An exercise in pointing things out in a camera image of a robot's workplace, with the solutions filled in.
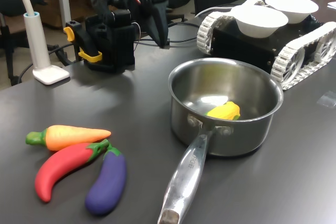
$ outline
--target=orange toy carrot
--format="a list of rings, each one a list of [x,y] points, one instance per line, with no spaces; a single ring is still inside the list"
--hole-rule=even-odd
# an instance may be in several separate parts
[[[26,144],[41,144],[51,151],[59,151],[73,144],[93,143],[110,135],[111,132],[106,130],[53,125],[42,132],[30,132],[26,136]]]

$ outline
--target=saucepan handle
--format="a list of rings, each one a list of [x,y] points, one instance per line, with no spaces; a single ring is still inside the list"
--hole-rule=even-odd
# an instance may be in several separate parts
[[[200,129],[171,178],[157,224],[180,224],[196,193],[213,131]]]

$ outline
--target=white bowl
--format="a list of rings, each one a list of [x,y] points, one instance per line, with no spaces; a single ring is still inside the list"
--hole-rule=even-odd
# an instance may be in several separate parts
[[[302,22],[309,14],[316,12],[319,6],[312,0],[265,0],[265,3],[288,17],[288,23]]]
[[[259,5],[240,5],[232,9],[239,30],[253,38],[267,38],[288,22],[285,14]]]

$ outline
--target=dark tabletop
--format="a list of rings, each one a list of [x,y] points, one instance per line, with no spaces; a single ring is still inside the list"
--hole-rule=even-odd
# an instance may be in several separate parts
[[[320,5],[322,21],[336,11]],[[170,29],[171,39],[195,36],[194,27]],[[139,45],[134,71],[111,75],[82,64],[70,81],[28,81],[0,92],[0,223],[155,224],[167,184],[185,146],[170,130],[171,70],[203,57],[195,42],[169,49]],[[336,60],[285,93],[266,142],[254,155],[208,157],[184,224],[334,224],[336,222],[336,111],[317,104],[336,91]],[[126,157],[128,181],[114,212],[91,216],[84,198],[102,156],[56,184],[51,202],[36,196],[34,179],[50,156],[25,145],[25,135],[53,124],[111,130]]]

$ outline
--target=red toy chili pepper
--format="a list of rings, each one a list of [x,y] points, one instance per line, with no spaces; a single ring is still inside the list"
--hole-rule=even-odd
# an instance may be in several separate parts
[[[90,162],[103,148],[109,146],[105,139],[100,143],[81,143],[70,145],[51,156],[40,168],[35,178],[35,190],[44,202],[51,199],[54,184],[70,171]]]

